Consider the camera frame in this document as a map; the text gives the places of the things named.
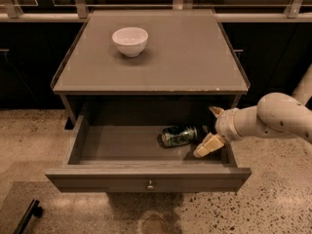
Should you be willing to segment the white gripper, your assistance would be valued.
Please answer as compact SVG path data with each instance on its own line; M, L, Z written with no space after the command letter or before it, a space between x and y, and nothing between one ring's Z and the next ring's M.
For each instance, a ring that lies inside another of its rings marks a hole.
M210 106L209 110L212 112L215 121L215 129L217 134L209 133L205 136L203 141L196 147L193 155L197 158L202 158L224 146L225 139L227 141L240 140L242 137L239 135L235 128L234 116L238 108L224 110L221 107Z

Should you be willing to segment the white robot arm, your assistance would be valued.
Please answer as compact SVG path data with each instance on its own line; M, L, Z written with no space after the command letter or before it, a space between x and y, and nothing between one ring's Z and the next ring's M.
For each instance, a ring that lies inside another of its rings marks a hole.
M216 134L208 133L193 155L202 158L224 146L227 141L243 137L301 137L312 143L312 111L306 107L312 97L312 65L310 65L291 96L270 93L257 105L224 110L211 106L216 118Z

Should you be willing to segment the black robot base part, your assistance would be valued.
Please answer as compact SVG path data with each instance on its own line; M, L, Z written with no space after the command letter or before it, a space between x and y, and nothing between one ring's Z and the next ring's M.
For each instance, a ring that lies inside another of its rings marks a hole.
M28 222L31 218L34 217L41 217L43 214L43 208L40 206L40 201L33 199L28 206L27 210L23 214L21 220L19 221L18 226L16 227L13 234L22 234L25 230Z

